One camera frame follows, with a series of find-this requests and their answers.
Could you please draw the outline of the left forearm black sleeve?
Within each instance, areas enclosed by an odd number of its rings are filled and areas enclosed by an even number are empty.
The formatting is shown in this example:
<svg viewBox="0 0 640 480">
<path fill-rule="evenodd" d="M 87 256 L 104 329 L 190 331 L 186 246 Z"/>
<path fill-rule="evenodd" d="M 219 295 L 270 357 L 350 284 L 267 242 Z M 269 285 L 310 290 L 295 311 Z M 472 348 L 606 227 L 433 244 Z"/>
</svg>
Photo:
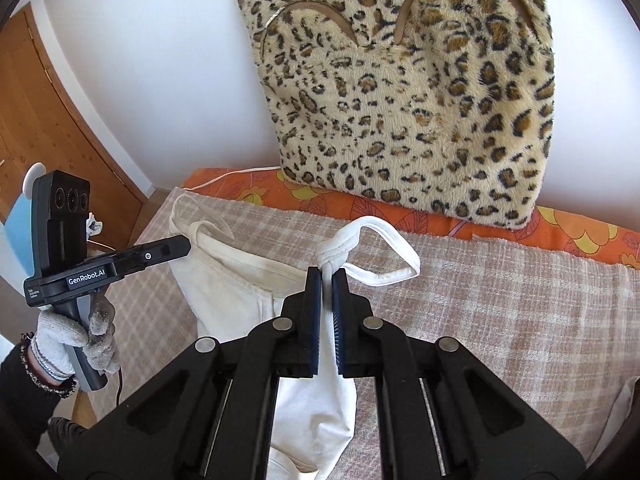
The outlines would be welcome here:
<svg viewBox="0 0 640 480">
<path fill-rule="evenodd" d="M 60 475 L 37 452 L 55 408 L 75 389 L 73 378 L 61 385 L 44 382 L 29 364 L 27 351 L 33 333 L 1 363 L 1 478 L 59 479 Z"/>
</svg>

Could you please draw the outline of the left gloved hand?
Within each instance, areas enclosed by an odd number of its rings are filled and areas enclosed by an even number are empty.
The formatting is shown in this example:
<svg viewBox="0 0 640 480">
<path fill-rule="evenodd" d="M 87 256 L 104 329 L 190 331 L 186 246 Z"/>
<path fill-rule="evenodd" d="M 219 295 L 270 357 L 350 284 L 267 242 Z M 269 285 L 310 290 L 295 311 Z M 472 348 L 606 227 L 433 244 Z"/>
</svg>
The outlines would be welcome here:
<svg viewBox="0 0 640 480">
<path fill-rule="evenodd" d="M 114 317 L 114 307 L 103 295 L 91 306 L 88 330 L 51 307 L 43 308 L 28 344 L 27 362 L 46 384 L 55 387 L 75 375 L 67 348 L 79 349 L 97 372 L 117 373 Z"/>
</svg>

